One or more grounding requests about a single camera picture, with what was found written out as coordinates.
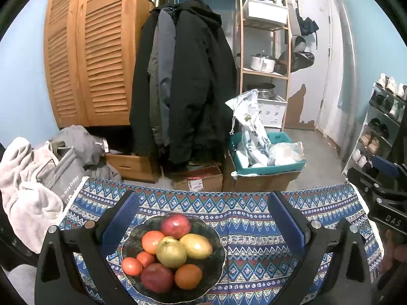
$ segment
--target fruit bowl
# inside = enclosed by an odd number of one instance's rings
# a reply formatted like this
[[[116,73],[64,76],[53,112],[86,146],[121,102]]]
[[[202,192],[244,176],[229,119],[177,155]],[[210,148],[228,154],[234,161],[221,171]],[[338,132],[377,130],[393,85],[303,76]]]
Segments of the fruit bowl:
[[[137,254],[144,251],[141,245],[141,239],[143,238],[144,234],[149,231],[159,230],[162,221],[171,214],[172,213],[164,216],[152,216],[144,223],[134,227],[130,233],[130,236],[123,244],[123,259],[128,256],[135,258]],[[140,275],[130,276],[126,274],[126,277],[129,279],[134,289],[136,289],[143,296],[152,298],[153,300],[162,304],[177,304],[180,302],[194,301],[205,295],[215,284],[219,282],[222,276],[226,255],[219,234],[212,227],[205,224],[201,219],[193,216],[186,217],[191,223],[191,233],[206,237],[213,248],[212,254],[204,260],[197,260],[189,257],[187,258],[186,264],[194,264],[202,270],[202,280],[195,289],[183,290],[178,288],[174,283],[169,292],[165,294],[157,294],[143,286],[140,280]]]

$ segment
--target teal plastic bin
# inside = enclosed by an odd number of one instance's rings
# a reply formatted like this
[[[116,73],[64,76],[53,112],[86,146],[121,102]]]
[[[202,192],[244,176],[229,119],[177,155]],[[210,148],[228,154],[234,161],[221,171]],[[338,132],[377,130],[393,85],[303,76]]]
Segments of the teal plastic bin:
[[[267,132],[267,136],[270,139],[272,144],[281,143],[281,142],[292,143],[291,139],[284,132]],[[235,163],[237,174],[270,175],[270,174],[277,174],[277,173],[301,171],[302,168],[305,166],[306,160],[304,159],[298,163],[282,165],[282,166],[242,168],[240,160],[237,158],[237,155],[235,154],[235,151],[233,148],[234,146],[235,146],[235,148],[237,148],[237,145],[241,141],[242,141],[241,132],[233,134],[230,137],[230,141],[229,141],[229,151],[233,158],[233,162]]]

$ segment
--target orange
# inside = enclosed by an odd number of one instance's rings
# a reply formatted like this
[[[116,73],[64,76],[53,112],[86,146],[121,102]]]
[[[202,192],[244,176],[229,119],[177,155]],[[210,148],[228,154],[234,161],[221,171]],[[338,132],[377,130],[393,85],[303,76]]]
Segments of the orange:
[[[140,262],[143,264],[143,267],[147,267],[148,265],[151,265],[152,263],[155,262],[155,257],[148,253],[148,252],[140,252],[136,259],[140,260]]]
[[[174,276],[176,285],[184,290],[192,290],[202,280],[202,270],[193,264],[186,264],[177,269]]]
[[[164,234],[159,231],[149,231],[141,239],[143,249],[150,254],[155,254],[158,242],[164,238]]]
[[[136,258],[127,257],[122,260],[122,269],[127,275],[136,276],[143,270],[143,265]]]

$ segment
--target white basket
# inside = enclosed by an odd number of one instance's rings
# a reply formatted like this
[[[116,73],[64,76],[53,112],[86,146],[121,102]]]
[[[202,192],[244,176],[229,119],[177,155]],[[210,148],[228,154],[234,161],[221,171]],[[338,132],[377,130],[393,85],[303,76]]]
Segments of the white basket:
[[[287,102],[276,95],[274,99],[257,99],[259,118],[264,127],[281,128]]]
[[[246,0],[243,6],[245,20],[264,21],[280,26],[287,24],[288,7],[271,1]]]

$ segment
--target blue wall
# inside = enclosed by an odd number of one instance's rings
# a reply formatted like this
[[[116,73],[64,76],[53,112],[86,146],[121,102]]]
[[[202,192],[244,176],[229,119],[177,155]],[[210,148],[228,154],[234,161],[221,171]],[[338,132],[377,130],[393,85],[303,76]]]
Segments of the blue wall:
[[[361,124],[365,119],[373,83],[379,79],[380,73],[394,77],[397,84],[407,84],[407,47],[374,0],[346,0],[346,6],[355,38],[360,86],[358,122]]]
[[[30,0],[0,41],[0,142],[35,147],[58,131],[45,80],[43,30],[48,0]]]

